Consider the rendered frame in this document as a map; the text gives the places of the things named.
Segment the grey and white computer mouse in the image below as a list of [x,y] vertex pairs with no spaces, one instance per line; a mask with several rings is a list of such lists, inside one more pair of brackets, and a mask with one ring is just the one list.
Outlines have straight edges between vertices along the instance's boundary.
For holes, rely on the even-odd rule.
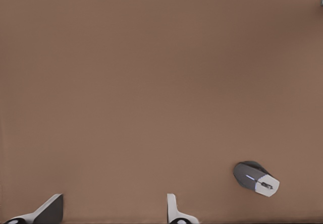
[[273,196],[280,186],[280,181],[255,161],[237,163],[233,175],[240,186],[266,197]]

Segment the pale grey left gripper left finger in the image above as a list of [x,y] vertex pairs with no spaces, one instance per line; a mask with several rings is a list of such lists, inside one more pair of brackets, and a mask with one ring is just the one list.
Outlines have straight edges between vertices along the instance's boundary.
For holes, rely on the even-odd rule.
[[34,212],[16,216],[3,224],[61,224],[64,216],[64,195],[54,194]]

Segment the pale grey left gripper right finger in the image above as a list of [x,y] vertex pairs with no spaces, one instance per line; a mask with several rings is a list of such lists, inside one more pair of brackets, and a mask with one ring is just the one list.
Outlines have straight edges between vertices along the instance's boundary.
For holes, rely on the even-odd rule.
[[199,220],[178,210],[175,194],[167,194],[167,223],[168,224],[199,224]]

